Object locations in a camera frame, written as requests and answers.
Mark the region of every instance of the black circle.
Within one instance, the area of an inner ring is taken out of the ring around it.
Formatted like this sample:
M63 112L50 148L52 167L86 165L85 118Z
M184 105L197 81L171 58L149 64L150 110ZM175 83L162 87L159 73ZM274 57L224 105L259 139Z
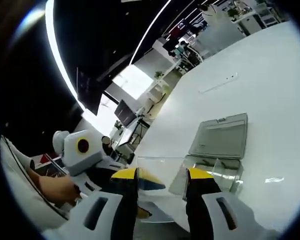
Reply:
M85 154L86 152L88 152L88 149L89 149L89 142L85 139L80 139L78 141L79 152Z

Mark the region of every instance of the sleeve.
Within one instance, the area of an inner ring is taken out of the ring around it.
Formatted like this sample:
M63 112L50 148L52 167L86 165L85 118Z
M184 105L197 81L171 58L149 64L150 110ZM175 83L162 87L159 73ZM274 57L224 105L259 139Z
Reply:
M11 141L9 141L6 138L7 144L9 144L9 147L11 148L11 151L13 154L18 158L19 162L21 165L26 168L31 168L32 170L35 169L35 162L28 156L24 155L22 152L20 152L13 144Z

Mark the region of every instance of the cord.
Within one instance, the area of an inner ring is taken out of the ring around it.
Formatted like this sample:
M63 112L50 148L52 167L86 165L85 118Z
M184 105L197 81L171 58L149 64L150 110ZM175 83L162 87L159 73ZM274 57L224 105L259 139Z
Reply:
M35 186L35 184L29 179L29 176L24 172L25 170L23 169L22 166L20 166L20 163L18 162L18 160L16 159L15 157L15 154L12 152L10 146L9 146L9 143L6 139L5 136L2 136L4 141L5 141L5 144L7 145L7 147L9 148L9 151L10 153L12 154L13 156L13 159L15 160L16 164L18 165L19 169L21 170L22 174L24 175L24 177L28 180L28 182L30 183L30 185L34 188L34 190L40 195L40 197L43 199L43 201L53 210L55 211L60 217L62 217L63 219L65 220L68 220L68 218L66 218L64 215L62 215L56 207L54 207L46 198L45 196L37 189L37 187Z

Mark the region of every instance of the gray plastic lid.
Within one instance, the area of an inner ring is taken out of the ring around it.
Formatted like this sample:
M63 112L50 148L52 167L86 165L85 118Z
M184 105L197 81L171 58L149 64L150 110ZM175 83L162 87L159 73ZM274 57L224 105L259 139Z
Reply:
M203 121L189 154L208 158L242 159L245 154L247 130L246 113Z

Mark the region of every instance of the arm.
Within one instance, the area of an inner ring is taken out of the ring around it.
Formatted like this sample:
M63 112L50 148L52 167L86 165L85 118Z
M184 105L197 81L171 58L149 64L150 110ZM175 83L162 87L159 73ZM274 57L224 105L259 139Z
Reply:
M68 175L63 177L49 177L39 175L30 167L27 167L25 170L35 186L49 202L55 204L71 203L80 196L78 188Z

